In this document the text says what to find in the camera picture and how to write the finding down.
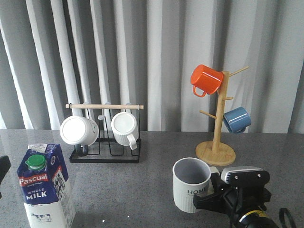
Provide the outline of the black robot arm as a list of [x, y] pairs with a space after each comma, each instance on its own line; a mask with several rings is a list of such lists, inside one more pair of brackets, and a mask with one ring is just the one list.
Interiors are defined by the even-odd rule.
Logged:
[[269, 180], [270, 174], [264, 170], [234, 172], [223, 180], [214, 173], [214, 193], [195, 195], [193, 204], [196, 209], [226, 214], [231, 227], [276, 228], [278, 225], [265, 213], [264, 203], [271, 200], [271, 193], [265, 188]]

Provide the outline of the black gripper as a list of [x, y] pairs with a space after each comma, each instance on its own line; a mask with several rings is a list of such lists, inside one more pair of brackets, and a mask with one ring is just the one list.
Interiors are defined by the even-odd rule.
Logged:
[[269, 218], [264, 203], [271, 200], [272, 194], [266, 188], [231, 187], [225, 191], [226, 183], [220, 173], [212, 173], [210, 180], [212, 194], [204, 197], [194, 195], [196, 209], [225, 213], [231, 220]]

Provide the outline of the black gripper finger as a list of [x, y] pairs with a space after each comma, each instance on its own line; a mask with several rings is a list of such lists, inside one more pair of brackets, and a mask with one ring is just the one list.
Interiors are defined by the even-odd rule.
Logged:
[[2, 183], [5, 175], [11, 167], [9, 156], [4, 155], [0, 157], [0, 183]]

